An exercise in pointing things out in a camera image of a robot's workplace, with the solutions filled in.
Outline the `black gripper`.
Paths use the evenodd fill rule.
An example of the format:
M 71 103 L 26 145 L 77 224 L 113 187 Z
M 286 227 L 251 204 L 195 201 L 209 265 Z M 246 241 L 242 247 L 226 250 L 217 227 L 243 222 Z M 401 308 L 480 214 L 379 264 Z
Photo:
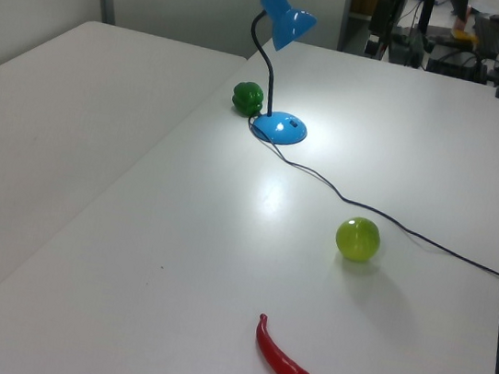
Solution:
M 371 16 L 369 22 L 369 32 L 368 40 L 366 41 L 366 52 L 367 55 L 375 55 L 377 47 L 377 55 L 383 56 L 386 52 L 387 41 L 385 37 L 380 37 L 377 41 L 376 35 L 384 35 L 386 33 L 389 18 L 391 15 L 391 9 L 393 8 L 392 0 L 378 0 L 377 7 L 375 7 L 374 14 Z

